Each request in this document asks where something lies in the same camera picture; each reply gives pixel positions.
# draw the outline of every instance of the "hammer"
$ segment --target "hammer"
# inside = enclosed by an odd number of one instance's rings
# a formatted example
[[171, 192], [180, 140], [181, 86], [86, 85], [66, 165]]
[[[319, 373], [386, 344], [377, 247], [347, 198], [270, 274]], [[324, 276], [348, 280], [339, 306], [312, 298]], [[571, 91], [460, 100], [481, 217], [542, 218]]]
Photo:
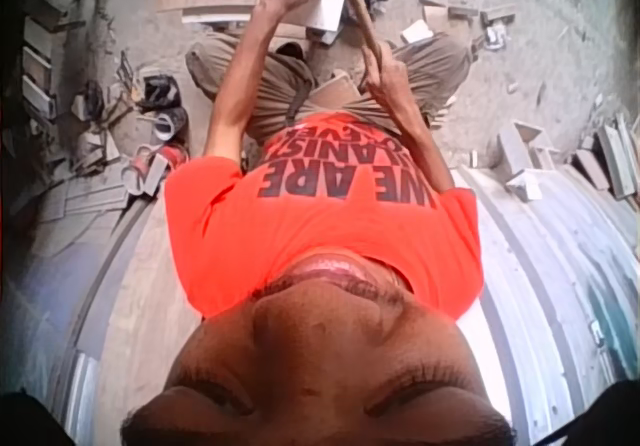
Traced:
[[380, 64], [382, 63], [380, 46], [376, 42], [376, 38], [373, 34], [373, 22], [371, 21], [371, 16], [369, 16], [369, 12], [367, 11], [367, 5], [365, 4], [364, 0], [347, 1], [349, 1], [351, 9], [358, 19], [360, 30], [362, 31], [362, 35], [364, 36], [364, 41], [367, 47], [371, 51], [373, 51], [373, 54], [376, 57], [376, 61], [378, 62], [378, 67], [380, 67]]

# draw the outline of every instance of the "dirt ground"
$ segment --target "dirt ground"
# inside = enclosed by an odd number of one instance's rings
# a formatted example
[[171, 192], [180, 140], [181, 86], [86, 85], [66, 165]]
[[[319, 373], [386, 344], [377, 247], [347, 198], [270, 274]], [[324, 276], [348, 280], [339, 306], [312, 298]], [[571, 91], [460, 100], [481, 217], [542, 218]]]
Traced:
[[[481, 166], [495, 164], [497, 132], [513, 119], [544, 127], [558, 149], [571, 152], [589, 127], [599, 94], [603, 109], [622, 107], [632, 119], [638, 114], [640, 22], [631, 0], [477, 0], [480, 8], [511, 2], [518, 12], [509, 26], [507, 49], [480, 53], [458, 91], [448, 124], [435, 133], [452, 167], [466, 163], [472, 150], [478, 151]], [[80, 14], [92, 17], [91, 27], [66, 40], [64, 89], [72, 91], [69, 84], [79, 87], [89, 77], [108, 87], [115, 81], [121, 50], [134, 68], [169, 71], [179, 82], [190, 115], [192, 152], [198, 154], [211, 104], [191, 81], [184, 54], [207, 27], [183, 25], [179, 13], [156, 13], [154, 0], [98, 0], [98, 5], [85, 0]], [[400, 44], [400, 32], [421, 17], [418, 0], [390, 0], [376, 30], [380, 38]], [[361, 71], [358, 41], [358, 33], [348, 28], [337, 44], [320, 50], [312, 62], [319, 78], [337, 67]], [[78, 61], [87, 51], [86, 62]], [[507, 85], [512, 82], [519, 89], [510, 95]], [[538, 106], [541, 87], [545, 93]], [[64, 104], [71, 98], [71, 93], [61, 93], [59, 99]], [[148, 128], [129, 115], [114, 131], [121, 151], [132, 155], [140, 143], [149, 142]]]

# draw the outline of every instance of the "t-shirt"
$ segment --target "t-shirt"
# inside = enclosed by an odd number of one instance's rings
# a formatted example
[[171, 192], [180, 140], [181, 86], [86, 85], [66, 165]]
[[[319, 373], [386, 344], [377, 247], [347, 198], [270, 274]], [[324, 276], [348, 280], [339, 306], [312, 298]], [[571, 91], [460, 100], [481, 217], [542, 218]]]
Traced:
[[453, 319], [482, 289], [474, 194], [437, 194], [399, 141], [345, 113], [274, 136], [246, 176], [232, 160], [195, 159], [169, 176], [165, 198], [178, 277], [205, 317], [317, 248], [393, 268]]

